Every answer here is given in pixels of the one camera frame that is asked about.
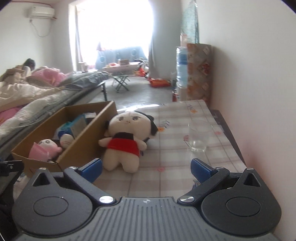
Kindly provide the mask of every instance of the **cardboard box on table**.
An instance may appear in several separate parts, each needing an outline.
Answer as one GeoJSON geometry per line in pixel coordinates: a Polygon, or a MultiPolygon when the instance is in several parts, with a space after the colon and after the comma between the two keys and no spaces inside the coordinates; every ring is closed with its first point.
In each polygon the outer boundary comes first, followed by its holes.
{"type": "Polygon", "coordinates": [[[81,167],[94,158],[101,156],[103,148],[98,145],[98,140],[104,137],[106,121],[111,120],[116,114],[114,101],[64,107],[23,139],[12,150],[12,155],[15,160],[23,161],[25,165],[24,173],[29,177],[32,177],[40,167],[46,167],[50,172],[60,172],[70,166],[81,167]],[[59,126],[67,121],[73,121],[78,115],[86,112],[96,112],[97,116],[63,151],[56,160],[56,164],[28,159],[34,142],[38,143],[43,139],[51,139],[59,126]]]}

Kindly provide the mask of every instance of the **pink blanket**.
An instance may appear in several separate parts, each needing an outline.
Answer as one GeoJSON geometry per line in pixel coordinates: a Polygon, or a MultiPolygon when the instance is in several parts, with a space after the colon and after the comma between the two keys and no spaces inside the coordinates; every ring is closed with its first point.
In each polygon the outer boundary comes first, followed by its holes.
{"type": "Polygon", "coordinates": [[[32,76],[40,77],[53,86],[58,86],[66,78],[64,73],[55,68],[45,68],[35,71],[32,73],[32,76]]]}
{"type": "Polygon", "coordinates": [[[14,107],[5,111],[0,112],[0,125],[2,125],[6,120],[13,117],[24,105],[14,107]]]}

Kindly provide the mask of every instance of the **tablecloth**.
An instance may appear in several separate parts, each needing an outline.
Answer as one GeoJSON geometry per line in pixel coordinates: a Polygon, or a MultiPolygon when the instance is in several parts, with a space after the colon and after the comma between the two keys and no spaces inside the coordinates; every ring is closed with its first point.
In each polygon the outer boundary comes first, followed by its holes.
{"type": "Polygon", "coordinates": [[[155,118],[159,132],[147,142],[138,172],[130,174],[118,167],[111,172],[103,170],[95,180],[97,187],[114,197],[172,196],[177,200],[192,189],[196,180],[190,171],[193,158],[212,167],[223,166],[230,172],[243,172],[246,168],[203,100],[155,105],[140,111],[155,118]],[[186,142],[188,123],[195,119],[213,126],[205,152],[190,151],[186,142]]]}

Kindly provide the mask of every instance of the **metal screw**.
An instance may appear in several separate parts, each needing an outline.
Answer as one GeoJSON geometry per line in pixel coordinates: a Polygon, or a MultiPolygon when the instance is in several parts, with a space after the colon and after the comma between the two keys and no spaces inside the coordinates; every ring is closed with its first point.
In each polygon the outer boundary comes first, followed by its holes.
{"type": "Polygon", "coordinates": [[[191,203],[194,201],[194,197],[185,195],[180,197],[180,201],[184,203],[191,203]]]}
{"type": "Polygon", "coordinates": [[[101,203],[106,203],[106,204],[108,204],[108,203],[113,202],[113,201],[114,201],[114,198],[111,197],[111,196],[101,196],[101,197],[99,198],[99,201],[100,201],[101,203]]]}

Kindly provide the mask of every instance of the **patterned bag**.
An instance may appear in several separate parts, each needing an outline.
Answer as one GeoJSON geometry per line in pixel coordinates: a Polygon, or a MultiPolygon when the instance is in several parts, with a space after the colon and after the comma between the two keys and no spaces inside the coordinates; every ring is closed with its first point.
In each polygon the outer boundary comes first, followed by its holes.
{"type": "Polygon", "coordinates": [[[188,43],[187,49],[187,100],[203,99],[207,105],[209,105],[211,93],[212,46],[188,43]]]}

